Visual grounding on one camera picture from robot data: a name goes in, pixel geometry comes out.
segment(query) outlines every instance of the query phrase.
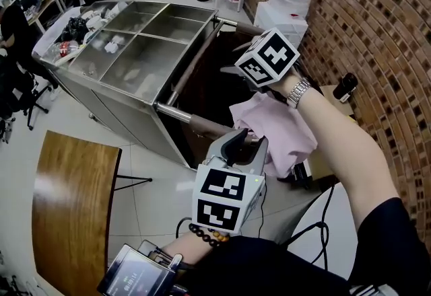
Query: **pink cloth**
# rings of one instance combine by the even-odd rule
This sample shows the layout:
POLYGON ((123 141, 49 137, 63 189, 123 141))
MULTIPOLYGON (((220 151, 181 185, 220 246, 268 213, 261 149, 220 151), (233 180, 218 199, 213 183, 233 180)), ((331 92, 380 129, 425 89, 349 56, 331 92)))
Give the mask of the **pink cloth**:
POLYGON ((311 130, 299 112, 267 94, 256 93, 249 101, 230 107, 235 128, 249 128, 269 141, 265 172, 285 178, 317 148, 311 130))

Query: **metal watch band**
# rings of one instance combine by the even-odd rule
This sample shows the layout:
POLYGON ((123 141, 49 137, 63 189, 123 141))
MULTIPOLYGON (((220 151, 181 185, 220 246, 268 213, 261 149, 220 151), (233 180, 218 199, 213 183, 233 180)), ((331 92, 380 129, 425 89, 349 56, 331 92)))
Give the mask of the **metal watch band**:
POLYGON ((298 107, 300 98, 304 95, 304 93, 311 88, 310 82, 307 79, 301 79, 291 90, 288 95, 288 105, 296 108, 298 107))

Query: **stainless steel cart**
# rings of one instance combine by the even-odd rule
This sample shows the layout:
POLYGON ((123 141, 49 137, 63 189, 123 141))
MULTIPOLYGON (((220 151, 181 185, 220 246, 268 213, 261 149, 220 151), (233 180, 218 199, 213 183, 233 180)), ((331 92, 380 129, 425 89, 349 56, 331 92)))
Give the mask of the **stainless steel cart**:
MULTIPOLYGON (((106 11, 116 4, 98 2, 88 10, 106 11)), ((70 63, 56 67, 46 56, 34 57, 112 131, 190 166, 184 149, 187 138, 178 137, 179 128, 172 124, 172 118, 187 123, 197 135, 212 139, 232 130, 186 113, 176 104, 203 53, 224 25, 249 34, 250 40, 261 33, 258 28, 222 19, 214 10, 132 1, 70 63), (114 53, 105 50, 109 42, 118 46, 114 53)))

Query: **metal tray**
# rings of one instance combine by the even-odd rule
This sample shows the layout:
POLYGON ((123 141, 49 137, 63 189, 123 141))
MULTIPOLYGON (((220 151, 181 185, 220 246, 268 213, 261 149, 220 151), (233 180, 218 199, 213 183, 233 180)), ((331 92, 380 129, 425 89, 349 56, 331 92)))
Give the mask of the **metal tray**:
POLYGON ((136 36, 100 81, 152 102, 186 47, 169 40, 136 36))
POLYGON ((161 15, 151 21, 142 33, 177 40, 188 44, 202 28, 203 22, 161 15))
POLYGON ((162 15, 179 17, 193 21, 206 22, 212 15, 214 10, 200 9, 194 7, 187 7, 185 5, 170 4, 163 12, 162 15))
POLYGON ((164 7, 165 3, 134 2, 114 18, 106 29, 138 33, 164 7))
POLYGON ((69 71, 100 80, 133 37, 128 33, 100 31, 70 64, 69 71), (112 39, 116 39, 119 46, 115 53, 105 51, 105 46, 112 39))

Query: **beaded bracelet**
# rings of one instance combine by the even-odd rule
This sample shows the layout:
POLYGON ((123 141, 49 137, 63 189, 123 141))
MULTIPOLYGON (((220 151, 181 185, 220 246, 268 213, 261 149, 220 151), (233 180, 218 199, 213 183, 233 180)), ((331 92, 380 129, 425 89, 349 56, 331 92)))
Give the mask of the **beaded bracelet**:
POLYGON ((215 231, 214 229, 208 229, 208 231, 209 231, 210 233, 212 233, 212 234, 213 234, 213 236, 214 236, 217 240, 219 240, 220 242, 227 242, 227 241, 229 241, 229 234, 228 234, 228 235, 226 235, 226 236, 223 236, 221 233, 219 233, 218 231, 215 231))
MULTIPOLYGON (((198 227, 197 225, 194 225, 192 223, 189 224, 189 229, 190 229, 190 231, 192 233, 196 234, 197 237, 202 237, 202 240, 204 242, 208 242, 208 244, 211 247, 219 247, 222 242, 226 242, 226 241, 229 240, 228 236, 222 236, 223 240, 221 240, 221 239, 219 239, 219 240, 217 240, 217 239, 211 239, 211 236, 206 235, 206 234, 204 235, 203 230, 200 227, 198 227)), ((219 238, 221 236, 220 233, 218 233, 218 232, 216 232, 216 231, 214 231, 212 229, 209 229, 209 231, 212 232, 213 235, 214 235, 214 233, 217 233, 218 236, 214 235, 214 237, 216 237, 216 238, 219 238)))

